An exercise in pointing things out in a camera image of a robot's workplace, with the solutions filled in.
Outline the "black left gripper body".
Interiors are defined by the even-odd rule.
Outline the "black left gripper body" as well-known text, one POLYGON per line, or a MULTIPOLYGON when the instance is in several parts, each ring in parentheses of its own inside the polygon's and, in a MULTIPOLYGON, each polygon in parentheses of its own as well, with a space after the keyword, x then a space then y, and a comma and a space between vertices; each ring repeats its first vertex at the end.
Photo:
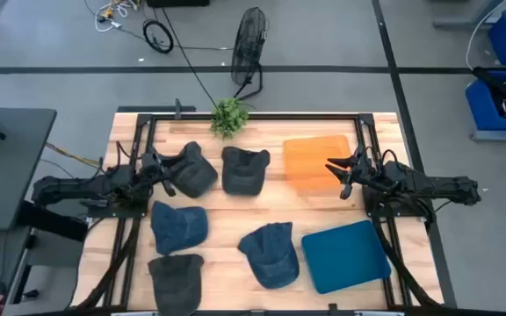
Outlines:
POLYGON ((154 147, 149 152, 142 155, 141 175, 149 188, 160 183, 165 192, 174 197, 176 192, 171 184, 170 175, 166 167, 163 166, 163 160, 154 147))

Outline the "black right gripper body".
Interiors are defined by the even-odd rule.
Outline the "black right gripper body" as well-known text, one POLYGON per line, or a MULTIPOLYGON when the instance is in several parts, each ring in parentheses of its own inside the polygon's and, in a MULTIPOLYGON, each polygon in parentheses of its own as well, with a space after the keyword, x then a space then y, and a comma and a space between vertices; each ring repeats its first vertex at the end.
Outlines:
POLYGON ((353 183, 368 185, 376 174, 376 168, 373 167, 372 160, 369 158, 366 150, 367 147, 358 147, 353 154, 357 157, 357 164, 346 169, 351 172, 352 183, 343 185, 343 190, 340 194, 340 198, 343 200, 351 196, 353 183))

